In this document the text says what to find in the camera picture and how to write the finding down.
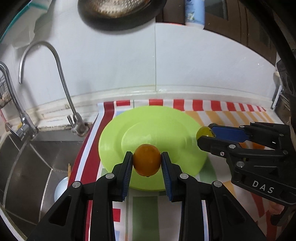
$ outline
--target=brown cabinet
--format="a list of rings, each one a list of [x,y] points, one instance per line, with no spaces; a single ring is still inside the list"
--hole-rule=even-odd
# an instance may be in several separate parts
[[[231,38],[273,65],[276,49],[257,19],[238,0],[205,0],[205,29]]]

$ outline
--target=teal edge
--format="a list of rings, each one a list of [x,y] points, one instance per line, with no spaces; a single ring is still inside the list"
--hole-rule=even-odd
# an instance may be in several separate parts
[[[202,170],[200,171],[199,175],[200,175],[200,181],[203,183],[212,183],[213,181],[217,180],[215,169],[209,157],[207,157],[205,164]]]
[[[48,10],[48,8],[42,4],[38,4],[35,2],[29,2],[15,17],[14,19],[11,21],[11,23],[9,24],[9,26],[7,27],[7,29],[5,30],[4,34],[2,35],[1,39],[0,39],[0,43],[3,41],[5,35],[8,33],[8,31],[11,29],[11,27],[14,25],[14,23],[25,13],[27,12],[30,7],[36,7],[39,9],[43,9],[43,10]]]

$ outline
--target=yellow-green fruit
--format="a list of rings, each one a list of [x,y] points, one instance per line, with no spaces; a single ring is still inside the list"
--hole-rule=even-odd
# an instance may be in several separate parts
[[[202,126],[196,133],[196,140],[198,140],[201,136],[215,137],[215,134],[210,127]]]

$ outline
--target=faucet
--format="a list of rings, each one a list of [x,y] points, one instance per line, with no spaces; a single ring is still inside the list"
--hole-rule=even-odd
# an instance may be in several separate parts
[[[34,123],[32,122],[31,118],[29,117],[29,115],[25,112],[24,108],[22,107],[22,104],[20,103],[17,93],[15,92],[15,88],[13,86],[9,70],[3,62],[0,62],[0,70],[4,74],[5,81],[6,81],[11,99],[13,100],[13,103],[15,104],[15,107],[17,108],[17,111],[20,114],[20,120],[22,122],[22,126],[16,132],[11,129],[11,127],[8,123],[5,123],[5,126],[10,130],[10,132],[13,135],[20,138],[20,140],[23,140],[27,133],[31,137],[35,137],[38,130],[35,127]]]
[[[67,116],[67,118],[68,118],[68,120],[70,122],[70,125],[72,126],[71,131],[72,131],[72,133],[77,134],[79,136],[85,135],[88,132],[89,127],[85,125],[81,115],[76,111],[76,109],[74,107],[74,104],[72,102],[72,99],[71,99],[71,96],[69,94],[68,87],[67,87],[67,84],[66,84],[66,81],[65,81],[65,77],[64,77],[63,70],[62,70],[59,55],[58,55],[57,51],[55,50],[55,48],[50,43],[48,43],[46,41],[38,41],[38,42],[35,42],[35,43],[31,43],[26,48],[26,50],[24,51],[24,53],[22,55],[22,58],[20,60],[19,83],[22,84],[22,79],[24,77],[24,65],[25,65],[25,60],[26,60],[26,57],[28,55],[28,52],[36,45],[43,45],[43,46],[47,47],[53,53],[55,61],[57,63],[59,76],[61,78],[62,85],[63,85],[64,91],[65,91],[66,97],[68,99],[69,105],[70,105],[71,110],[73,112],[73,120],[72,120],[70,115]]]

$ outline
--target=bottle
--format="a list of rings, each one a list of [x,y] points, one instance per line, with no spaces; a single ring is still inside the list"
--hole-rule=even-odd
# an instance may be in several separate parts
[[[185,24],[205,27],[205,0],[185,0]]]

